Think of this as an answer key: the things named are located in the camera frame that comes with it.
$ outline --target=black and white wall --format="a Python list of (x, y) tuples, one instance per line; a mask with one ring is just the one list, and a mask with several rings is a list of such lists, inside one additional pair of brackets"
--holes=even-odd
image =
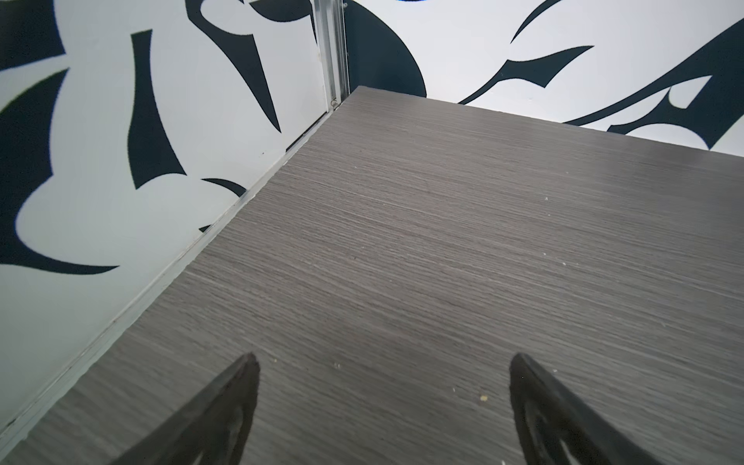
[(0, 0), (0, 424), (328, 110), (310, 0)]
[(744, 155), (740, 0), (347, 0), (357, 85)]

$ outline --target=black curved shape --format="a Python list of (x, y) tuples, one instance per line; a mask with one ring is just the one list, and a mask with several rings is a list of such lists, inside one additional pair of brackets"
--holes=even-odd
[(0, 71), (63, 54), (52, 0), (0, 1)]
[(197, 26), (201, 32), (207, 35), (214, 44), (219, 47), (225, 56), (232, 62), (233, 66), (240, 73), (240, 76), (253, 92), (256, 101), (261, 106), (263, 114), (272, 122), (277, 131), (281, 132), (277, 112), (274, 108), (269, 84), (266, 82), (266, 75), (263, 73), (261, 57), (258, 55), (256, 41), (253, 34), (239, 36), (227, 31), (223, 31), (213, 25), (202, 16), (202, 3), (204, 0), (185, 0), (186, 14), (193, 25)]
[(537, 8), (532, 10), (532, 13), (530, 13), (527, 19), (523, 21), (522, 25), (519, 26), (519, 29), (516, 30), (516, 34), (514, 34), (514, 37), (512, 37), (511, 42), (514, 42), (514, 39), (516, 39), (519, 33), (522, 32), (522, 29), (526, 28), (527, 25), (529, 25), (532, 21), (534, 21), (537, 18), (537, 16), (540, 16), (542, 12), (552, 7), (559, 1), (560, 0), (545, 0), (543, 3), (539, 4)]
[[(705, 76), (711, 78), (686, 109), (668, 108), (671, 104), (664, 99), (652, 110), (652, 114), (644, 116), (641, 120), (683, 126), (699, 135), (710, 148), (744, 115), (744, 19), (739, 20), (671, 71), (633, 95), (566, 123), (575, 126), (592, 123), (662, 89)], [(630, 127), (627, 124), (614, 126), (613, 132), (626, 129), (629, 132)]]
[(153, 30), (132, 34), (135, 54), (135, 102), (129, 123), (127, 150), (135, 188), (164, 174), (186, 174), (170, 146), (155, 103), (150, 75), (150, 37)]
[(312, 25), (312, 36), (315, 41), (315, 18), (312, 16), (312, 3), (310, 0), (255, 0), (250, 3), (251, 7), (266, 19), (276, 22), (291, 22), (310, 17)]
[(349, 86), (426, 97), (421, 70), (402, 40), (377, 16), (347, 0), (344, 10)]
[(16, 218), (24, 202), (52, 176), (51, 116), (66, 73), (60, 71), (38, 82), (0, 113), (0, 263), (69, 275), (96, 275), (116, 266), (78, 265), (46, 257), (25, 245), (16, 231)]
[(463, 105), (470, 103), (488, 92), (488, 89), (491, 89), (496, 83), (509, 79), (523, 79), (540, 87), (546, 87), (570, 62), (592, 47), (594, 46), (584, 45), (582, 47), (569, 48), (568, 50), (559, 51), (552, 55), (529, 61), (507, 60), (487, 83), (464, 98), (460, 103)]
[(225, 189), (232, 190), (232, 192), (240, 197), (244, 193), (246, 193), (246, 188), (237, 184), (236, 182), (228, 181), (227, 179), (220, 179), (220, 178), (206, 178), (202, 179), (202, 181), (211, 182), (212, 184), (216, 184), (218, 186), (222, 186)]

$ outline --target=white wall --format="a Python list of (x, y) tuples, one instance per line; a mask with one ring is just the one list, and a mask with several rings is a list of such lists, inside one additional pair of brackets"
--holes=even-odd
[[(38, 3), (0, 1), (0, 7), (11, 2)], [(56, 1), (65, 53), (0, 71), (5, 110), (68, 68), (51, 118), (53, 174), (31, 186), (17, 214), (7, 205), (3, 211), (11, 227), (2, 231), (0, 264), (0, 425), (21, 413), (197, 241), (199, 228), (237, 201), (233, 191), (203, 179), (250, 188), (327, 110), (309, 16), (275, 22), (236, 0), (207, 0), (201, 11), (224, 31), (254, 35), (281, 132), (233, 63), (189, 20), (184, 0)], [(131, 34), (147, 30), (157, 110), (186, 174), (164, 174), (135, 188), (128, 153)], [(7, 34), (2, 37), (0, 48), (9, 47)], [(0, 144), (3, 182), (37, 168), (23, 166), (26, 158), (10, 152), (15, 142), (2, 140), (9, 144)], [(19, 264), (8, 245), (13, 224), (23, 244), (44, 257), (116, 268), (76, 275), (28, 260)]]
[[(528, 61), (569, 48), (591, 46), (562, 68), (545, 88), (523, 79), (502, 80), (468, 103), (560, 122), (590, 115), (631, 96), (744, 18), (744, 2), (740, 0), (356, 0), (356, 3), (397, 34), (418, 64), (426, 96), (438, 100), (461, 102), (488, 82), (507, 60)], [(515, 37), (520, 25), (541, 5), (549, 7)], [(744, 34), (737, 34), (737, 39), (730, 42), (744, 42)], [(744, 112), (738, 107), (732, 109), (737, 116), (729, 121), (723, 115), (727, 110), (721, 109), (729, 99), (744, 101), (744, 85), (733, 86), (737, 88), (734, 94), (707, 94), (720, 79), (744, 83), (742, 54), (740, 46), (732, 48), (731, 61), (726, 66), (733, 71), (702, 66), (700, 69), (710, 69), (713, 75), (709, 81), (671, 80), (629, 108), (584, 126), (607, 130), (612, 124), (636, 121), (667, 98), (672, 88), (667, 112), (674, 113), (675, 118), (679, 113), (675, 108), (687, 108), (698, 95), (707, 102), (718, 99), (722, 105), (711, 105), (710, 111), (700, 110), (694, 106), (705, 102), (698, 100), (685, 115), (680, 114), (682, 118), (699, 118), (708, 123), (644, 124), (630, 131), (630, 135), (744, 155), (744, 119), (741, 118)], [(365, 58), (350, 55), (350, 62), (354, 59)], [(713, 141), (711, 147), (699, 129), (700, 124), (709, 123), (725, 126), (722, 137), (709, 138)]]

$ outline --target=black abstract shape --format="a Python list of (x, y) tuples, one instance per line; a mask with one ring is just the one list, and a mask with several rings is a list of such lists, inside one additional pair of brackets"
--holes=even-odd
[(129, 123), (127, 149), (135, 189), (164, 174), (186, 174), (170, 146), (160, 121), (150, 75), (150, 37), (153, 31), (132, 34), (135, 53), (135, 103)]
[(52, 176), (49, 133), (54, 102), (67, 70), (16, 97), (0, 113), (0, 263), (70, 275), (96, 275), (116, 266), (63, 262), (31, 250), (16, 231), (24, 202)]
[(349, 86), (426, 97), (421, 70), (402, 40), (380, 18), (347, 1), (344, 10)]
[(232, 192), (238, 197), (246, 193), (245, 187), (237, 184), (236, 182), (228, 181), (227, 179), (206, 178), (206, 179), (202, 179), (202, 181), (211, 182), (212, 184), (222, 186), (225, 189), (232, 190)]
[[(744, 115), (744, 19), (720, 33), (671, 71), (633, 95), (566, 123), (575, 126), (592, 123), (665, 88), (706, 76), (711, 78), (686, 109), (668, 108), (671, 104), (668, 103), (668, 99), (664, 99), (641, 120), (683, 126), (699, 135), (710, 148)], [(614, 126), (613, 132), (624, 131), (630, 127)]]
[(519, 26), (519, 29), (516, 30), (516, 34), (514, 34), (514, 37), (512, 37), (511, 42), (514, 42), (514, 39), (516, 39), (519, 33), (522, 32), (522, 29), (526, 28), (527, 25), (537, 19), (537, 16), (540, 16), (545, 10), (552, 7), (559, 1), (560, 0), (545, 0), (543, 3), (539, 4), (537, 8), (532, 10), (532, 13), (530, 13), (527, 19), (523, 21), (522, 25)]
[(202, 15), (202, 3), (204, 0), (185, 0), (186, 14), (201, 32), (206, 34), (212, 42), (225, 54), (233, 64), (237, 72), (253, 92), (253, 96), (261, 106), (263, 114), (272, 122), (277, 131), (281, 132), (274, 101), (269, 92), (269, 84), (263, 73), (261, 57), (258, 55), (256, 41), (253, 34), (239, 36), (223, 31), (213, 25)]
[(315, 37), (315, 18), (310, 0), (255, 0), (250, 3), (256, 13), (276, 22), (291, 22), (310, 17), (312, 36)]
[(0, 71), (63, 54), (52, 0), (0, 1)]
[(569, 48), (568, 50), (559, 51), (552, 55), (529, 61), (507, 60), (487, 83), (464, 98), (460, 103), (463, 105), (470, 103), (488, 92), (488, 89), (491, 89), (496, 83), (509, 79), (523, 79), (544, 88), (570, 62), (592, 47), (593, 45), (584, 45), (582, 47)]

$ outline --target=gray wood grain surface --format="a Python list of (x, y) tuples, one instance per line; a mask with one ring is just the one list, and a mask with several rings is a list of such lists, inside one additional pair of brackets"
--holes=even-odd
[(245, 463), (521, 464), (516, 351), (744, 463), (743, 206), (742, 158), (359, 88), (7, 463), (104, 464), (250, 350)]

